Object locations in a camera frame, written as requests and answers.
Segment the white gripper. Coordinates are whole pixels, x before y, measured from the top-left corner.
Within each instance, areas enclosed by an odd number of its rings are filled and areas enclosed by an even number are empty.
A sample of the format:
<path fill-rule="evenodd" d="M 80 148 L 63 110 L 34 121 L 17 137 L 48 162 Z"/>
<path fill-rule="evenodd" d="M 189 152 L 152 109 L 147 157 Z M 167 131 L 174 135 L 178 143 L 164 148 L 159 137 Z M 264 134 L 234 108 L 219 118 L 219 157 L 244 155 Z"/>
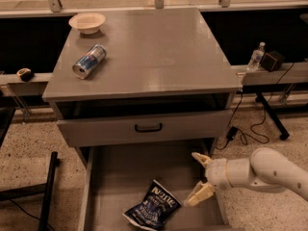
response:
<path fill-rule="evenodd" d="M 209 156 L 193 152 L 192 157 L 197 160 L 205 170 L 205 176 L 210 183 L 199 181 L 192 189 L 191 193 L 184 200 L 185 207 L 193 207 L 200 202 L 212 197 L 215 189 L 220 191 L 231 190 L 232 186 L 227 177 L 227 160 L 214 159 Z"/>

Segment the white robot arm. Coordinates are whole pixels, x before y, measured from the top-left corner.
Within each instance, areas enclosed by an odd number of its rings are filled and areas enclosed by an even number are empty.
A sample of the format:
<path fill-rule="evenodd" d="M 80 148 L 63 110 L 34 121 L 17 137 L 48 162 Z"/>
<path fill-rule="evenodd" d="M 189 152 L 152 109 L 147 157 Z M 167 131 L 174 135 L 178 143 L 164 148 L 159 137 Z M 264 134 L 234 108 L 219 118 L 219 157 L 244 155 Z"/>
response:
<path fill-rule="evenodd" d="M 192 207 L 207 200 L 215 191 L 246 188 L 261 193 L 282 193 L 286 189 L 308 200 L 308 172 L 276 150 L 261 147 L 248 158 L 211 159 L 194 152 L 205 168 L 207 182 L 199 181 L 184 201 Z"/>

